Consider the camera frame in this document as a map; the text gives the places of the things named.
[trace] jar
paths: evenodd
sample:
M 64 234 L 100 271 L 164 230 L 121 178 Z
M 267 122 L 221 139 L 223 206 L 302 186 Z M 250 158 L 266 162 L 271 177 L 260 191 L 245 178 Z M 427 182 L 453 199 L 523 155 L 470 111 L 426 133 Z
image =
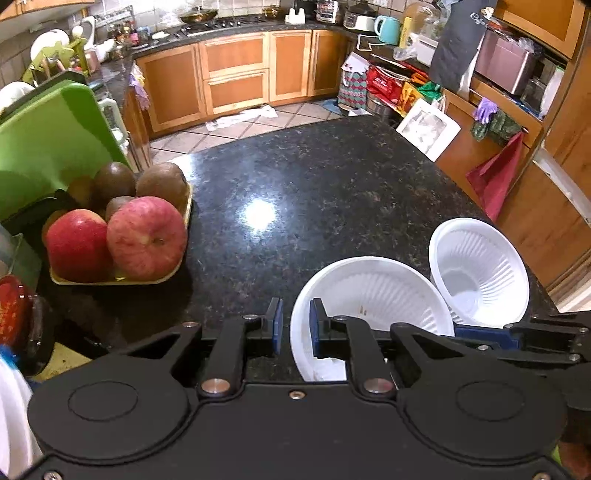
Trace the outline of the jar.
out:
M 42 371 L 51 357 L 54 314 L 47 301 L 15 275 L 0 278 L 0 344 L 15 355 L 26 377 Z

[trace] red apple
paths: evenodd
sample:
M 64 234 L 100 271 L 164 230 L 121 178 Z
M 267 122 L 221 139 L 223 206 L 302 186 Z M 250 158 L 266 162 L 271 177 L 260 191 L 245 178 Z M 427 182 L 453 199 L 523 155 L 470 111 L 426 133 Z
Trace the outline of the red apple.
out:
M 107 224 L 95 212 L 78 209 L 59 217 L 47 231 L 46 246 L 53 271 L 66 280 L 92 283 L 111 274 Z
M 158 197 L 140 197 L 117 210 L 107 226 L 115 265 L 134 280 L 157 280 L 181 261 L 187 231 L 178 210 Z

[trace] white appliance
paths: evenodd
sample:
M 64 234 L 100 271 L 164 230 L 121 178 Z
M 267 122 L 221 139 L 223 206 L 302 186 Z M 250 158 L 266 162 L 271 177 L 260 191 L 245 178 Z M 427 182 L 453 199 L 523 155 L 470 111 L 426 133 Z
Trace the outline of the white appliance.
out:
M 371 32 L 375 35 L 374 24 L 378 13 L 369 6 L 367 0 L 361 0 L 358 4 L 349 7 L 345 13 L 343 26 L 349 30 L 359 32 Z

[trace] gas burner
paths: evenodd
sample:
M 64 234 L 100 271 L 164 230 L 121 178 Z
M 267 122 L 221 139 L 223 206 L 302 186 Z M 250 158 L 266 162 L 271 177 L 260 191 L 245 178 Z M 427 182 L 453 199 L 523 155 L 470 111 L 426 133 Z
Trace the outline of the gas burner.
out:
M 209 22 L 202 24 L 187 25 L 181 28 L 181 31 L 188 37 L 193 37 L 211 30 L 218 30 L 220 28 L 236 28 L 243 25 L 256 25 L 259 23 L 266 23 L 268 20 L 262 15 L 241 15 L 239 17 L 223 17 L 215 18 Z

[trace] red bag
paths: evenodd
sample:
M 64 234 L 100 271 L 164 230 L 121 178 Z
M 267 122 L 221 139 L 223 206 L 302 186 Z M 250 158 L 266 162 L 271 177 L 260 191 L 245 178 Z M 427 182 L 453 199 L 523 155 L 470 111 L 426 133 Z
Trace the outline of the red bag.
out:
M 372 65 L 368 70 L 368 92 L 380 100 L 396 105 L 402 92 L 401 80 L 388 75 L 384 70 Z

